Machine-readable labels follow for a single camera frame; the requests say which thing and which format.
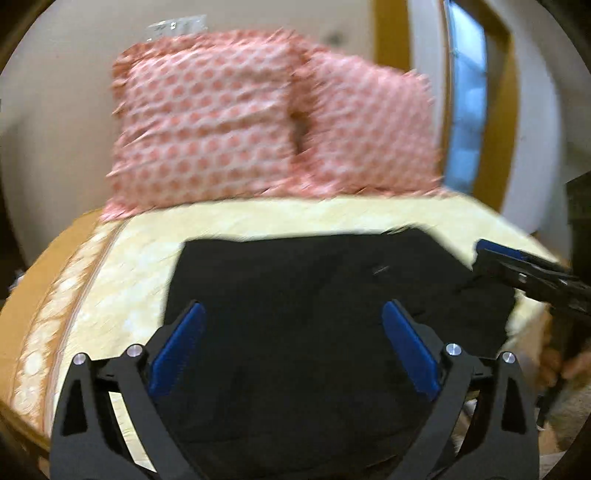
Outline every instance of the metal screw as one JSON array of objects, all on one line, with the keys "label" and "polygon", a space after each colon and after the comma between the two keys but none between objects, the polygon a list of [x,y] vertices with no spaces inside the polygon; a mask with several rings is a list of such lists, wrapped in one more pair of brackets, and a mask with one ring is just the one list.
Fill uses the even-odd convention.
[{"label": "metal screw", "polygon": [[502,359],[506,364],[515,363],[515,355],[512,352],[503,352]]},{"label": "metal screw", "polygon": [[460,353],[462,353],[462,347],[457,343],[448,343],[445,347],[445,350],[451,356],[458,356]]},{"label": "metal screw", "polygon": [[74,365],[82,365],[84,362],[86,362],[86,355],[83,353],[77,353],[74,355],[72,362]]},{"label": "metal screw", "polygon": [[136,356],[140,356],[142,354],[142,351],[144,351],[144,348],[141,345],[138,345],[137,343],[127,347],[127,354],[133,358]]}]

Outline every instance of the yellow bedsheet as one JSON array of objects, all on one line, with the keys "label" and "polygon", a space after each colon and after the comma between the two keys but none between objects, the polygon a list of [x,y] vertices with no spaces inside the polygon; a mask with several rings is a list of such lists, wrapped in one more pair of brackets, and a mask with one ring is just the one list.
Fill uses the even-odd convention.
[{"label": "yellow bedsheet", "polygon": [[[32,374],[27,376],[23,368],[14,384],[17,391],[19,385],[36,376],[36,384],[47,391],[36,399],[36,416],[27,410],[29,422],[46,433],[51,431],[61,385],[74,354],[83,351],[93,359],[116,356],[128,345],[150,338],[161,323],[168,281],[185,240],[382,232],[408,224],[426,228],[466,265],[472,263],[474,243],[480,238],[552,258],[536,240],[497,213],[459,194],[392,199],[343,196],[322,201],[226,200],[148,212],[127,222],[98,226],[93,235],[98,235],[100,245],[86,243],[87,253],[94,249],[91,257],[96,268],[83,282],[79,295],[72,296],[69,313],[61,317],[59,347],[48,353],[51,362],[46,369],[30,368]],[[61,278],[58,283],[64,281],[67,279]],[[520,330],[542,309],[537,302],[519,298],[508,332]],[[31,407],[30,398],[13,393],[16,411],[23,412],[23,401]],[[114,398],[114,405],[132,455],[149,466],[120,399]]]}]

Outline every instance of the blue gripper pad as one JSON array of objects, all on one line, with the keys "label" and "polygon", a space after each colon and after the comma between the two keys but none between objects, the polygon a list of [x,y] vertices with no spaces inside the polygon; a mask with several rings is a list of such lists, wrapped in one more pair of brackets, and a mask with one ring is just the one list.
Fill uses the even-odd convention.
[{"label": "blue gripper pad", "polygon": [[476,253],[480,252],[481,250],[490,250],[491,252],[506,255],[507,257],[511,258],[516,258],[517,260],[526,260],[523,252],[520,250],[515,250],[514,248],[509,248],[505,245],[499,245],[491,242],[490,240],[481,239],[477,241]]},{"label": "blue gripper pad", "polygon": [[441,390],[439,366],[402,311],[391,301],[382,309],[382,325],[414,388],[435,400]]},{"label": "blue gripper pad", "polygon": [[148,395],[152,399],[168,395],[173,389],[189,355],[203,336],[205,325],[205,309],[196,303],[152,361],[148,383]]}]

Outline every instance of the pink patterned pillow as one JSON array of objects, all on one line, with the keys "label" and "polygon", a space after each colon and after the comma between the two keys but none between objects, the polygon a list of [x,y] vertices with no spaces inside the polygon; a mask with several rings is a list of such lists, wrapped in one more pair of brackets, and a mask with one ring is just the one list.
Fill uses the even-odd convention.
[{"label": "pink patterned pillow", "polygon": [[155,207],[284,194],[295,155],[290,33],[237,31],[136,45],[115,63],[122,134],[103,220]]},{"label": "pink patterned pillow", "polygon": [[440,183],[428,80],[326,51],[298,75],[312,87],[293,194],[430,193]]}]

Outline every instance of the pillowcase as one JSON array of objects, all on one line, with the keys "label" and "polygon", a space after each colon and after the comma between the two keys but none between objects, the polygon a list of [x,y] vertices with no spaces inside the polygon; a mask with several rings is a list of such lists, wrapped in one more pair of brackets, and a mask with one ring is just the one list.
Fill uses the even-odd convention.
[{"label": "pillowcase", "polygon": [[163,38],[113,73],[122,134],[103,220],[155,207],[285,193],[295,156],[292,33]]},{"label": "pillowcase", "polygon": [[311,85],[312,102],[292,194],[436,191],[439,153],[425,76],[318,50],[297,74]]}]

